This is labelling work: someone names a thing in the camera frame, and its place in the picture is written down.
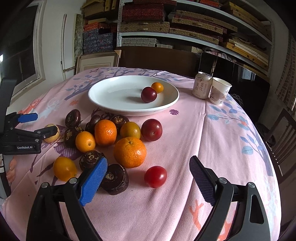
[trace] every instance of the can lid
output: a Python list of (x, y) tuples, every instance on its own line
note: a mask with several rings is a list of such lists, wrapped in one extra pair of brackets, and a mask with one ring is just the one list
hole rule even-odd
[(204, 72), (198, 72), (199, 74), (205, 75), (205, 76), (209, 76), (212, 77), (210, 74), (204, 73)]

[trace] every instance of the blue textured pad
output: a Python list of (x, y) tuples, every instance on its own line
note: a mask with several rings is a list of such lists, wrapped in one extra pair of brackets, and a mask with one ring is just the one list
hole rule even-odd
[(30, 121), (35, 121), (38, 119), (38, 115), (37, 113), (32, 113), (32, 114), (25, 114), (25, 115), (21, 115), (18, 118), (18, 121), (20, 123), (26, 123), (26, 122), (30, 122)]
[(190, 158), (189, 169), (196, 184), (198, 185), (200, 192), (202, 193), (202, 196), (204, 197), (204, 200), (213, 206), (216, 202), (215, 187), (205, 173), (206, 169), (204, 168), (204, 166), (201, 164), (200, 161), (197, 161), (198, 159), (196, 159), (196, 156)]
[(79, 198), (80, 204), (83, 207), (92, 201), (107, 172), (107, 167), (107, 159), (104, 157), (100, 158), (100, 160), (98, 160), (98, 164), (84, 182), (83, 186), (81, 187), (81, 196)]

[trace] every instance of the picture frame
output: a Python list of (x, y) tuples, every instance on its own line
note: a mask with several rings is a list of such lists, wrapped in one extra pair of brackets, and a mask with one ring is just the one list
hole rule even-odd
[(121, 50), (79, 55), (77, 57), (76, 74), (100, 67), (118, 67)]

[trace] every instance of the pink tablecloth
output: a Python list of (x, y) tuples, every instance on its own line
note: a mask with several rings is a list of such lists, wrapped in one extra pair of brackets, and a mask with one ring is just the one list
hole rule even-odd
[[(113, 114), (99, 110), (88, 100), (88, 90), (98, 81), (120, 75), (154, 76), (168, 81), (180, 92), (180, 99), (171, 108), (151, 116), (131, 117), (142, 125), (158, 119), (163, 135), (156, 142), (145, 142), (147, 157), (138, 168), (128, 170), (129, 187), (116, 196), (98, 191), (85, 210), (94, 227), (105, 241), (168, 241), (193, 240), (205, 223), (211, 205), (206, 203), (189, 171), (189, 158), (197, 155), (203, 165), (218, 177), (231, 183), (256, 184), (267, 213), (271, 240), (279, 236), (281, 208), (279, 188), (267, 150), (253, 123), (243, 109), (227, 96), (220, 107), (191, 95), (193, 80), (167, 72), (146, 69), (99, 68), (86, 70), (53, 87), (23, 110), (38, 113), (38, 120), (19, 125), (35, 130), (46, 124), (59, 125), (65, 131), (65, 116), (72, 109), (82, 115), (82, 127), (91, 115), (110, 119)], [(113, 147), (98, 148), (108, 163), (114, 163)], [(3, 215), (14, 233), (25, 240), (30, 209), (43, 182), (62, 184), (54, 178), (53, 161), (66, 156), (75, 161), (81, 156), (75, 149), (66, 148), (60, 139), (43, 143), (38, 155), (17, 156), (16, 180), (13, 192), (3, 206)], [(145, 186), (143, 175), (154, 165), (166, 168), (168, 179), (157, 189)], [(64, 205), (62, 213), (70, 237), (77, 240)], [(224, 240), (230, 229), (235, 205), (218, 240)]]

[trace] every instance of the metal screw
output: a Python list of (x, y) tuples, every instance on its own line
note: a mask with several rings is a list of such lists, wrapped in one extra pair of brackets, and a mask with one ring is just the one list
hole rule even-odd
[(47, 187), (48, 187), (48, 183), (42, 183), (42, 184), (41, 184), (41, 187), (42, 187), (42, 188), (47, 188)]
[(225, 178), (221, 177), (221, 178), (219, 178), (219, 182), (225, 184), (225, 183), (227, 183), (227, 180)]
[(248, 183), (249, 187), (250, 188), (254, 188), (255, 187), (255, 184), (254, 183)]
[(75, 184), (77, 182), (77, 178), (71, 178), (70, 180), (69, 180), (69, 183), (71, 183), (71, 184)]

